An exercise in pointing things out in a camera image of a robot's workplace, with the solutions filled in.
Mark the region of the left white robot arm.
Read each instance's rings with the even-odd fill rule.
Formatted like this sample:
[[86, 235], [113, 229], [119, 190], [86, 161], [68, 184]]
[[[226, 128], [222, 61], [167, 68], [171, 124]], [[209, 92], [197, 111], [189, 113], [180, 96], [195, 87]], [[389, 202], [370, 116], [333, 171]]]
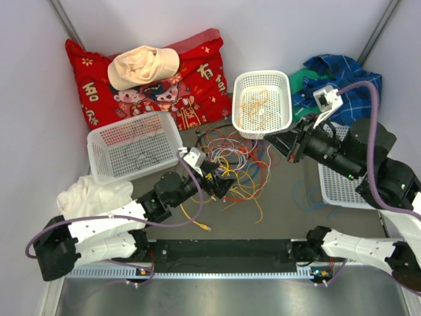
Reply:
[[151, 191], [101, 215], [52, 218], [32, 241], [42, 279], [57, 280], [97, 261], [144, 260], [149, 253], [144, 228], [162, 226], [172, 208], [195, 194], [218, 199], [227, 194], [235, 180], [220, 176], [217, 168], [216, 163], [205, 161], [197, 170], [188, 168], [189, 177], [167, 172]]

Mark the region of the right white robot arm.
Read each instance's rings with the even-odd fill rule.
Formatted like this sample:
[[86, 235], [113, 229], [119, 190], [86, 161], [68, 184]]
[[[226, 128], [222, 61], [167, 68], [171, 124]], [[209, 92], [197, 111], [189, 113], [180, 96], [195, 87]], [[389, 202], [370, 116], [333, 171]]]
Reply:
[[420, 180], [408, 165], [388, 156], [396, 139], [374, 118], [354, 122], [340, 139], [333, 124], [316, 115], [304, 116], [288, 132], [264, 137], [290, 163], [309, 157], [349, 180], [360, 180], [356, 192], [402, 237], [372, 240], [317, 226], [307, 233], [307, 255], [313, 261], [338, 257], [375, 267], [419, 294]]

